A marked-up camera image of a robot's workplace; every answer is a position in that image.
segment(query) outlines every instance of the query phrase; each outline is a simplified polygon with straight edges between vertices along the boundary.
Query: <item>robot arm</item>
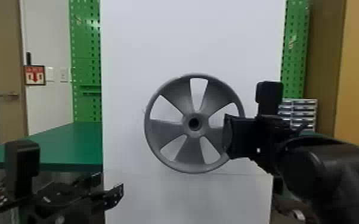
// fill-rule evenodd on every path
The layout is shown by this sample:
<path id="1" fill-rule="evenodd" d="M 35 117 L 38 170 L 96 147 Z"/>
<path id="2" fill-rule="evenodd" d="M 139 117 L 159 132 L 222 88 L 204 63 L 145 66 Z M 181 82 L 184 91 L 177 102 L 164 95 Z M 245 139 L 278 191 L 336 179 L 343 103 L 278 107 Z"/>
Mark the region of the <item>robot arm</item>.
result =
<path id="1" fill-rule="evenodd" d="M 291 130 L 276 114 L 282 84 L 258 84 L 254 118 L 226 115 L 223 147 L 231 159 L 247 157 L 281 176 L 288 189 L 310 202 L 323 224 L 359 223 L 359 147 Z"/>

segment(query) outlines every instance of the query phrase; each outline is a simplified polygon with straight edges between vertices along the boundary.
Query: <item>gray wheel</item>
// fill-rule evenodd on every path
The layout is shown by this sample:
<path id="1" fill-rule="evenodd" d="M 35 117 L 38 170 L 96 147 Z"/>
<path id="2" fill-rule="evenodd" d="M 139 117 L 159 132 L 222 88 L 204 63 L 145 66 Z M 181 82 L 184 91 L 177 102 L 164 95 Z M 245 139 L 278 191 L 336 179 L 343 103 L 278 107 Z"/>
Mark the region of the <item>gray wheel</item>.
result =
<path id="1" fill-rule="evenodd" d="M 208 81 L 199 110 L 194 109 L 190 80 Z M 178 122 L 168 122 L 150 118 L 151 109 L 159 96 L 164 97 L 182 113 Z M 184 173 L 204 173 L 217 169 L 228 161 L 228 155 L 222 149 L 222 127 L 211 127 L 209 118 L 221 108 L 234 103 L 239 116 L 245 116 L 242 103 L 235 92 L 224 82 L 205 74 L 187 74 L 172 79 L 162 85 L 147 105 L 144 119 L 144 131 L 147 143 L 155 156 L 168 167 Z M 166 158 L 161 150 L 179 136 L 186 140 L 174 160 Z M 220 157 L 213 163 L 206 163 L 200 146 L 200 138 L 206 137 Z"/>

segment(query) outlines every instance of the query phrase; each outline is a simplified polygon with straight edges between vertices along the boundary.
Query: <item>black mount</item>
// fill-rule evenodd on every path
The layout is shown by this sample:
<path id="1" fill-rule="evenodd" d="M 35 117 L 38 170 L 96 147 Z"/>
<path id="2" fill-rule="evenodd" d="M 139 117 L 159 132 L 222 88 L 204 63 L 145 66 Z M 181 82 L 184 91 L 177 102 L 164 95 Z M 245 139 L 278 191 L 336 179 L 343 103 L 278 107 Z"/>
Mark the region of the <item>black mount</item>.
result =
<path id="1" fill-rule="evenodd" d="M 0 213 L 20 207 L 23 224 L 90 224 L 93 214 L 112 209 L 123 197 L 123 184 L 109 191 L 92 191 L 101 173 L 83 175 L 71 185 L 52 182 L 32 192 L 39 174 L 40 148 L 30 140 L 5 144 L 5 189 L 0 192 Z"/>

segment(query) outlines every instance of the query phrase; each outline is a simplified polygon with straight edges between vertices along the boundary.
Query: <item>wheel spoke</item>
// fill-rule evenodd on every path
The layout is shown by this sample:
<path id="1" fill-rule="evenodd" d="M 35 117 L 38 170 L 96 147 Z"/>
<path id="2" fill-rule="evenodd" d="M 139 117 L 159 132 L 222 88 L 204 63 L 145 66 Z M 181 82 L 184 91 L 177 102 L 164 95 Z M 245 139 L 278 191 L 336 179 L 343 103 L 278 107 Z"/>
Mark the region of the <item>wheel spoke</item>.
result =
<path id="1" fill-rule="evenodd" d="M 222 148 L 222 127 L 213 127 L 209 129 L 206 131 L 205 137 L 220 155 L 224 153 L 224 149 Z"/>
<path id="2" fill-rule="evenodd" d="M 174 160 L 186 164 L 206 164 L 200 147 L 200 139 L 187 137 Z"/>
<path id="3" fill-rule="evenodd" d="M 211 116 L 231 102 L 232 101 L 229 99 L 228 95 L 223 92 L 222 87 L 209 81 L 200 109 L 204 114 Z"/>
<path id="4" fill-rule="evenodd" d="M 165 145 L 184 134 L 184 127 L 180 123 L 164 120 L 150 120 L 153 132 L 153 143 L 161 150 Z"/>
<path id="5" fill-rule="evenodd" d="M 161 95 L 182 114 L 189 114 L 194 111 L 189 79 L 174 82 Z"/>

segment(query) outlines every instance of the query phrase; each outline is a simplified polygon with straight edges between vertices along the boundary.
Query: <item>screw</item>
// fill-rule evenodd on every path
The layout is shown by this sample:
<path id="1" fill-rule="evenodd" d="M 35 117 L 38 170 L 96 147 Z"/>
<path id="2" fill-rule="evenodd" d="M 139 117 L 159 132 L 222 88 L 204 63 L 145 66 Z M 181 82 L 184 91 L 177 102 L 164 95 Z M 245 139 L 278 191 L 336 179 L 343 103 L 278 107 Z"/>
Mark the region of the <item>screw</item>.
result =
<path id="1" fill-rule="evenodd" d="M 64 218 L 64 216 L 59 216 L 58 218 L 56 218 L 55 220 L 55 224 L 63 224 L 66 221 L 66 219 Z"/>
<path id="2" fill-rule="evenodd" d="M 46 196 L 43 197 L 43 200 L 46 201 L 47 203 L 51 202 L 51 200 L 49 198 L 47 198 Z"/>

